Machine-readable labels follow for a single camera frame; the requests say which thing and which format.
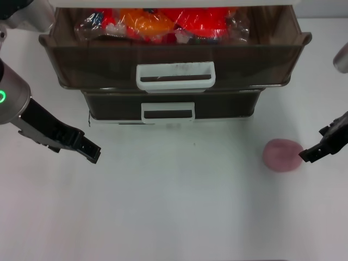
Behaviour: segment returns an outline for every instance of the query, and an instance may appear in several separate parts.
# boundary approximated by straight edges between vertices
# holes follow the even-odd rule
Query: green indicator light
[[[6,99],[6,93],[0,90],[0,103],[3,103]]]

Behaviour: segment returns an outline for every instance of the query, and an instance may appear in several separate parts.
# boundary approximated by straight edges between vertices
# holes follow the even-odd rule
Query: drawer unit
[[[312,38],[310,33],[301,32],[293,7],[285,5],[248,7],[250,39],[245,44],[233,40],[212,45],[156,45],[129,40],[81,43],[76,39],[73,26],[86,11],[57,8],[51,32],[40,35],[40,43],[47,51],[59,83],[67,89],[142,93],[139,81],[146,79],[148,85],[156,75],[145,73],[137,83],[139,65],[161,67],[163,64],[206,62],[213,63],[215,78],[199,72],[206,81],[210,79],[211,84],[196,87],[196,91],[282,86],[289,82],[304,46]],[[174,77],[170,72],[161,76],[172,81],[180,81],[182,77],[195,80],[188,75]]]
[[[260,93],[261,90],[170,95],[83,92],[95,120],[146,124],[248,117]]]

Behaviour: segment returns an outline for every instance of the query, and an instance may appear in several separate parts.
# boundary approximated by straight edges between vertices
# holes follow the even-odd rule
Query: brown translucent drawer
[[[77,41],[73,26],[85,9],[57,8],[56,23],[40,43],[67,89],[139,92],[137,65],[214,62],[210,90],[286,85],[312,36],[302,33],[291,6],[249,7],[250,38],[221,44],[156,45],[130,40]]]
[[[203,92],[199,94],[118,94],[83,92],[91,115],[97,120],[141,121],[141,105],[144,103],[194,103],[195,119],[226,119],[248,117],[261,90]],[[182,117],[164,113],[164,117]]]

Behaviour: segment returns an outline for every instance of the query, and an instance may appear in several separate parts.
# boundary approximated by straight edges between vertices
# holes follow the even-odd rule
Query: plastic bag
[[[160,44],[247,41],[249,23],[238,8],[95,9],[75,26],[80,40],[100,36]]]
[[[118,9],[95,9],[91,14],[78,23],[74,30],[80,41],[96,39],[100,36],[125,38],[127,27],[120,22]]]

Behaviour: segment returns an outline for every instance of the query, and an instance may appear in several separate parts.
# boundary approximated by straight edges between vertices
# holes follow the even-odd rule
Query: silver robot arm
[[[7,27],[43,31],[54,21],[53,9],[46,0],[4,2],[0,3],[0,23]],[[6,29],[0,26],[0,48],[6,36]],[[28,83],[0,59],[0,125],[6,123],[57,153],[61,149],[76,151],[94,164],[101,154],[101,148],[88,140],[84,132],[60,122],[34,101]]]

